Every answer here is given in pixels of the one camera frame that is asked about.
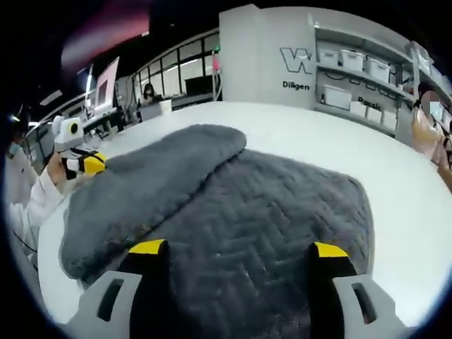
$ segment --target gray textured fabric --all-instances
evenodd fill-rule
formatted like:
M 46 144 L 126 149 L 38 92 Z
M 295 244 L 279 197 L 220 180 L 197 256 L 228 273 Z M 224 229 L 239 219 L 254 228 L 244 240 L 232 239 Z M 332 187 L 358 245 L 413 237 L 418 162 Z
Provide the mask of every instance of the gray textured fabric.
M 222 137 L 210 145 L 196 144 L 205 134 Z M 243 147 L 238 131 L 195 126 L 111 161 L 105 174 L 71 200 L 62 249 L 65 269 L 91 283 L 117 268 L 136 242 L 165 238 L 172 292 L 190 319 L 186 333 L 195 338 L 309 337 L 307 248 L 314 241 L 337 244 L 349 253 L 358 273 L 367 272 L 373 248 L 367 197 L 353 178 L 273 155 L 240 152 Z M 150 175 L 131 173 L 109 179 L 114 175 L 108 171 L 121 173 L 118 168 L 129 163 L 132 172 L 146 167 L 153 173 L 155 164 L 172 168 L 164 164 L 174 165 L 177 158 L 179 174 L 185 173 L 185 162 L 193 170 L 182 177 L 168 174 L 184 178 L 181 182 L 155 182 Z M 198 172 L 205 159 L 213 163 Z M 193 178 L 195 184 L 185 183 Z M 136 192 L 131 191 L 134 179 L 141 187 Z M 115 193 L 107 203 L 98 203 L 105 191 Z M 146 198 L 155 192 L 156 201 Z M 107 206 L 114 217 L 105 215 Z

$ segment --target white lab coat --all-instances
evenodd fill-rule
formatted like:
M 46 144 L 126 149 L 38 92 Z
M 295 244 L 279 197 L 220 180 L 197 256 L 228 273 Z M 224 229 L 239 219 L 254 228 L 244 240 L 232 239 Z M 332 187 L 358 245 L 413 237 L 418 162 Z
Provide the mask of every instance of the white lab coat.
M 26 243 L 24 251 L 34 261 L 39 227 L 64 197 L 50 179 L 47 168 L 38 176 L 22 149 L 13 159 L 6 158 L 5 196 L 8 223 Z

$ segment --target yellow robot part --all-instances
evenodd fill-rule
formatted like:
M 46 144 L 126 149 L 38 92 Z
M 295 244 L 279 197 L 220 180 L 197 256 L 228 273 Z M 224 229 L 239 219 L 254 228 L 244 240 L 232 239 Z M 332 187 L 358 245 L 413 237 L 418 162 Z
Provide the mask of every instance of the yellow robot part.
M 152 240 L 150 242 L 141 242 L 138 245 L 132 247 L 129 253 L 135 254 L 158 254 L 160 245 L 164 242 L 164 239 Z
M 96 153 L 95 157 L 87 156 L 83 158 L 83 172 L 88 175 L 94 175 L 105 171 L 105 156 Z
M 347 252 L 345 252 L 340 247 L 330 245 L 330 244 L 324 244 L 323 242 L 314 242 L 317 250 L 319 251 L 319 258 L 325 258 L 325 257 L 340 257 L 340 256 L 348 256 Z

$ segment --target face mask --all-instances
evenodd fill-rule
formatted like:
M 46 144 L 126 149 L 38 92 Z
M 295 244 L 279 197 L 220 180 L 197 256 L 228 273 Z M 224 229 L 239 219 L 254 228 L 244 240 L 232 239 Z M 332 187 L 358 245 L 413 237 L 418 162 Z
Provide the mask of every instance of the face mask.
M 12 143 L 11 146 L 9 146 L 9 154 L 14 156 L 19 150 L 19 148 L 20 146 L 17 143 Z
M 436 119 L 441 120 L 443 117 L 443 107 L 438 101 L 430 102 L 430 114 Z

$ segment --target logo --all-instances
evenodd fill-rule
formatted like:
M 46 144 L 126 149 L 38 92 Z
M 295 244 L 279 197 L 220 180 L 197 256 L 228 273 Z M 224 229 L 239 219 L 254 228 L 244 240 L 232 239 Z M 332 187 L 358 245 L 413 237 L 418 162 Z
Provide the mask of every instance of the logo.
M 294 83 L 293 81 L 283 81 L 282 86 L 284 88 L 293 88 L 294 90 L 310 90 L 311 89 L 309 86 Z
M 309 53 L 306 48 L 292 48 L 283 47 L 280 48 L 282 58 L 284 59 L 285 66 L 290 73 L 300 73 L 303 70 L 304 74 L 312 74 L 307 71 L 309 67 L 305 63 L 311 61 L 312 53 Z

